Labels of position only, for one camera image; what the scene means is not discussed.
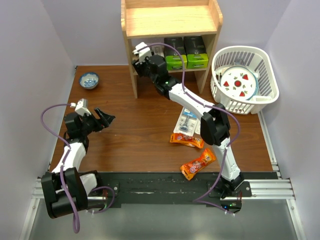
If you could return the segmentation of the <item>white Harry's razor box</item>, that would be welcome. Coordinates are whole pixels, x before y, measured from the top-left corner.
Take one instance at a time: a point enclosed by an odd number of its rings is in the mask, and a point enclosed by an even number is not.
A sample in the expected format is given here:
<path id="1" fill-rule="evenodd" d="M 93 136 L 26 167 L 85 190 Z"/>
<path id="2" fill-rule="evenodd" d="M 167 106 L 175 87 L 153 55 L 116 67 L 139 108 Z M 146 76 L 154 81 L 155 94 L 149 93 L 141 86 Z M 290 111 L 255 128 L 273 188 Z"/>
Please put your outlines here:
<path id="1" fill-rule="evenodd" d="M 165 57 L 165 54 L 164 54 L 164 46 L 161 45 L 161 44 L 157 44 L 157 45 L 153 45 L 151 47 L 154 55 L 157 55 L 157 56 L 161 56 L 161 57 Z"/>

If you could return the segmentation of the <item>black green razor box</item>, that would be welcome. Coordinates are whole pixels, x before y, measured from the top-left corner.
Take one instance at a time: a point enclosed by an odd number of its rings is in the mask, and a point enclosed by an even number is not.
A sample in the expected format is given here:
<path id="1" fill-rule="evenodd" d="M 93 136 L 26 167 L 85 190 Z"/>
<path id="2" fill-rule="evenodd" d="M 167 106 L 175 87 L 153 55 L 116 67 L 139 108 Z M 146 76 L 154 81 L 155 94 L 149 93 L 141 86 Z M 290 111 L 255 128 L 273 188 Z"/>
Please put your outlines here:
<path id="1" fill-rule="evenodd" d="M 187 69 L 205 69 L 209 58 L 202 36 L 185 36 L 183 38 Z"/>
<path id="2" fill-rule="evenodd" d="M 173 50 L 170 47 L 164 47 L 164 58 L 167 65 L 168 71 L 181 70 L 183 68 L 183 63 L 179 55 L 181 55 L 184 66 L 187 66 L 187 55 L 185 50 L 185 45 L 182 37 L 165 37 L 164 43 L 176 49 Z"/>

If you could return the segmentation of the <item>silver Harry's razor box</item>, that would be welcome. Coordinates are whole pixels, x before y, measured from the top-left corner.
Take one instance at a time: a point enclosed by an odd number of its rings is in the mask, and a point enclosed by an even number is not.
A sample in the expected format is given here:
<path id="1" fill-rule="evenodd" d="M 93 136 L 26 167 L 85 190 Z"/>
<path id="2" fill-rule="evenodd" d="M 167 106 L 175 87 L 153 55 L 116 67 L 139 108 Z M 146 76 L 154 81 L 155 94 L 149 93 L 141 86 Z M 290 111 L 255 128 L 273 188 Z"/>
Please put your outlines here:
<path id="1" fill-rule="evenodd" d="M 131 61 L 132 66 L 138 65 L 140 63 L 138 57 L 134 57 Z"/>

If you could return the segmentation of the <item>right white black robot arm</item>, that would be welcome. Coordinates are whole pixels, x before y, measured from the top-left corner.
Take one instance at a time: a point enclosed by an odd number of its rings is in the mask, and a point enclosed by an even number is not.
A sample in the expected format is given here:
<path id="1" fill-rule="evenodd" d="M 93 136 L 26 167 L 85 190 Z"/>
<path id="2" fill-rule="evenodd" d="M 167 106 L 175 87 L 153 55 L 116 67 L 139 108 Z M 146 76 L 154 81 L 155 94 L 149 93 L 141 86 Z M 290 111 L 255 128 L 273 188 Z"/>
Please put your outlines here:
<path id="1" fill-rule="evenodd" d="M 180 104 L 200 120 L 200 136 L 214 148 L 220 165 L 213 185 L 222 187 L 227 196 L 235 196 L 241 190 L 244 176 L 231 148 L 231 125 L 225 107 L 221 103 L 215 105 L 205 101 L 185 88 L 181 80 L 169 74 L 165 59 L 160 55 L 147 56 L 142 62 L 132 60 L 131 64 L 138 76 L 151 79 L 160 95 Z"/>

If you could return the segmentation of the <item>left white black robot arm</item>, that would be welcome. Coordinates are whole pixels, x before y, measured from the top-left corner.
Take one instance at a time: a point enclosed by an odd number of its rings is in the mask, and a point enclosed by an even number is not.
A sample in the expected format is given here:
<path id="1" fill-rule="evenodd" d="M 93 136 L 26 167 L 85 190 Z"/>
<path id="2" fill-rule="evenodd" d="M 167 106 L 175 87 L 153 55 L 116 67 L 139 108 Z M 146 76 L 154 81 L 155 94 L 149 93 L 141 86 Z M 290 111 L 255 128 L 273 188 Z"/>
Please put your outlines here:
<path id="1" fill-rule="evenodd" d="M 98 118 L 87 113 L 81 116 L 77 112 L 64 117 L 63 155 L 56 168 L 41 178 L 46 209 L 52 219 L 87 210 L 88 195 L 99 196 L 104 190 L 96 170 L 79 173 L 81 161 L 88 152 L 88 135 L 109 127 L 116 118 L 98 107 L 94 111 Z"/>

